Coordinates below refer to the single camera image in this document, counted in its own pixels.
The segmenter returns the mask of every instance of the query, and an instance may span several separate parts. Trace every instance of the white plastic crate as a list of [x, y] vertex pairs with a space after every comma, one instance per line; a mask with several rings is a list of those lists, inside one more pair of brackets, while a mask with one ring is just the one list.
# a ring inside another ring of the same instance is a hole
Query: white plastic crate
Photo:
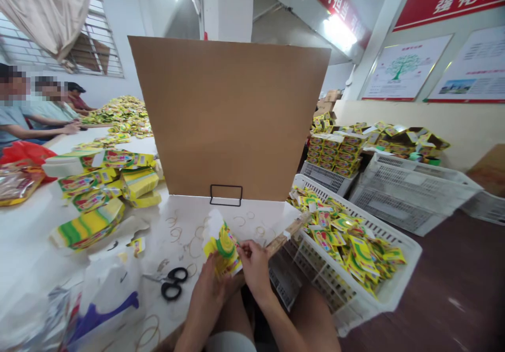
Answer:
[[437, 214], [451, 215], [482, 187], [453, 169], [374, 154], [361, 175], [367, 187]]
[[469, 200], [462, 210], [471, 217], [505, 225], [505, 198], [480, 192]]
[[304, 176], [312, 178], [316, 183], [323, 185], [327, 189], [330, 189], [340, 197], [345, 196], [347, 190], [349, 189], [349, 186], [351, 186], [352, 182], [359, 174], [356, 172], [352, 177], [347, 178], [309, 162], [304, 162], [304, 166], [301, 169], [300, 173]]
[[332, 197], [346, 208], [349, 215], [365, 219], [364, 225], [375, 235], [400, 247], [407, 260], [407, 265], [398, 266], [391, 280], [379, 286], [376, 300], [305, 232], [294, 235], [284, 246], [285, 256], [289, 256], [289, 262], [294, 264], [291, 270], [303, 272], [325, 297], [338, 334], [344, 337], [376, 315], [395, 311], [421, 255], [419, 244], [304, 175], [296, 175], [293, 185], [311, 188], [322, 200]]
[[437, 214], [362, 184], [355, 186], [349, 200], [363, 210], [413, 234], [424, 236], [451, 214]]

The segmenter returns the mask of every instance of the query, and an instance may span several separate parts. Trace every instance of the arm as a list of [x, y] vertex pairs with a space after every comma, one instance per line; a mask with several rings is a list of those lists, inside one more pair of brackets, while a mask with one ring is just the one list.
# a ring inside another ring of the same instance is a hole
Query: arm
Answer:
[[88, 110], [80, 110], [80, 109], [76, 109], [74, 104], [72, 102], [67, 102], [67, 104], [70, 106], [70, 108], [75, 111], [76, 113], [78, 114], [81, 114], [81, 115], [84, 115], [84, 116], [88, 116], [89, 115], [89, 111]]
[[68, 122], [66, 120], [57, 120], [57, 119], [49, 119], [49, 118], [44, 118], [43, 116], [40, 115], [35, 115], [35, 114], [25, 114], [25, 116], [28, 119], [34, 120], [35, 122], [39, 122], [40, 124], [46, 125], [46, 126], [66, 126], [72, 122]]
[[54, 136], [59, 134], [75, 134], [79, 129], [75, 125], [67, 125], [62, 128], [52, 130], [27, 130], [19, 125], [4, 125], [0, 126], [0, 130], [7, 131], [19, 139], [36, 139], [46, 136]]
[[215, 269], [218, 254], [210, 254], [193, 289], [189, 312], [175, 352], [201, 352], [225, 302], [230, 277], [219, 279]]
[[281, 352], [308, 352], [304, 339], [281, 307], [270, 286], [267, 252], [259, 244], [249, 240], [237, 249], [246, 283], [256, 303], [267, 319]]

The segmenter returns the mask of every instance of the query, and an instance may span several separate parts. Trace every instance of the floor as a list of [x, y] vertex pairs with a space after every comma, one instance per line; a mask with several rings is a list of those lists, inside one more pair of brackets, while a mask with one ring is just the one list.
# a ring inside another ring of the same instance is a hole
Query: floor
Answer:
[[423, 252], [397, 310], [352, 330], [342, 351], [503, 347], [505, 226], [457, 211], [425, 237], [407, 234]]

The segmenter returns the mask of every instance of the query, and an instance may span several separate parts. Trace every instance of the curtain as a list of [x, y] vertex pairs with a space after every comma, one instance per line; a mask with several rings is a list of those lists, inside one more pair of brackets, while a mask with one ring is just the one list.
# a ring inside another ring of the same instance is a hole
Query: curtain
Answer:
[[59, 63], [72, 49], [90, 0], [0, 0], [0, 11]]

